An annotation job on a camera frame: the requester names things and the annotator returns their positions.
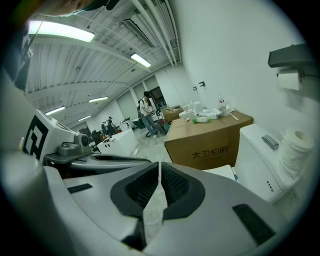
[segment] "ceiling beam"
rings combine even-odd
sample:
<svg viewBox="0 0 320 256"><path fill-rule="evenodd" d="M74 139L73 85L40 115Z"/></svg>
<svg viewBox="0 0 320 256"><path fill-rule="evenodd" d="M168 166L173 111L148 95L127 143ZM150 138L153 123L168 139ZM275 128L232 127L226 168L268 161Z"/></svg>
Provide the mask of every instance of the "ceiling beam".
<svg viewBox="0 0 320 256"><path fill-rule="evenodd" d="M33 101L39 98L43 98L45 96L56 94L56 93L66 93L73 90L81 90L81 89L107 89L110 86L116 85L117 87L125 87L128 86L125 83L112 83L110 82L79 82L79 83L69 83L64 85L58 85L53 87L48 87L42 90L37 90L27 94L29 100Z"/></svg>
<svg viewBox="0 0 320 256"><path fill-rule="evenodd" d="M129 62L131 64L137 64L137 66L141 69L144 69L148 71L149 73L151 70L145 66L143 66L140 63L137 63L130 57L128 57L126 54L122 53L121 51L110 47L104 43L97 42L97 41L91 41L91 42L85 42L77 39L72 38L64 38L64 37L48 37L48 36L37 36L37 38L33 41L34 44L58 44L58 45L68 45L68 46L78 46L78 47L84 47L91 50L95 50L101 53L105 53L108 55L115 56L119 59L122 59L126 62Z"/></svg>

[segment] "toilet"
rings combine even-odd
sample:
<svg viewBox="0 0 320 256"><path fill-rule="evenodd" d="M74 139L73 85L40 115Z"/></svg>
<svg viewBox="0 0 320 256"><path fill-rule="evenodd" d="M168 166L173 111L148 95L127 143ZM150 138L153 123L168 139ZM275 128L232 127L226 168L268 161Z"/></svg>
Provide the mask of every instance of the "toilet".
<svg viewBox="0 0 320 256"><path fill-rule="evenodd" d="M294 179L276 168L278 150L273 151L262 140L262 136L267 134L269 133L256 124L241 128L235 166L225 165L204 172L237 181L265 201L275 203L300 177Z"/></svg>

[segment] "floor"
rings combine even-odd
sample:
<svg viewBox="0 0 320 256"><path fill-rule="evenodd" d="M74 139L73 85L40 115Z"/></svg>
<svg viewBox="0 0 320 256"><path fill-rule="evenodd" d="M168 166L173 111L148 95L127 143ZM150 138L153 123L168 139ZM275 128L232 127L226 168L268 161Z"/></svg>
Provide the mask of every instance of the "floor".
<svg viewBox="0 0 320 256"><path fill-rule="evenodd" d="M165 135L158 133L157 138L146 137L146 134L148 133L147 128L137 128L133 132L139 141L138 146L135 148L135 150L138 149L137 158L145 158L151 162L172 163L165 148Z"/></svg>
<svg viewBox="0 0 320 256"><path fill-rule="evenodd" d="M138 149L136 157L145 158L151 162L172 163L164 145L166 136L160 134L157 138L151 138L146 137L147 133L146 128L134 130L134 134L139 141L136 147L136 149ZM161 229L163 210L165 208L167 208L167 200L165 191L161 186L161 170L159 169L159 185L143 211L144 231L147 244Z"/></svg>

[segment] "black sticker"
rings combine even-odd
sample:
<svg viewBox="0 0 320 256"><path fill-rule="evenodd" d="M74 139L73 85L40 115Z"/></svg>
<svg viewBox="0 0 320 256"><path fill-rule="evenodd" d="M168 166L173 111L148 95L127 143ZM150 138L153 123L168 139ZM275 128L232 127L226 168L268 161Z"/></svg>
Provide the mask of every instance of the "black sticker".
<svg viewBox="0 0 320 256"><path fill-rule="evenodd" d="M35 115L26 134L23 152L35 156L40 160L41 152L46 141L49 129Z"/></svg>

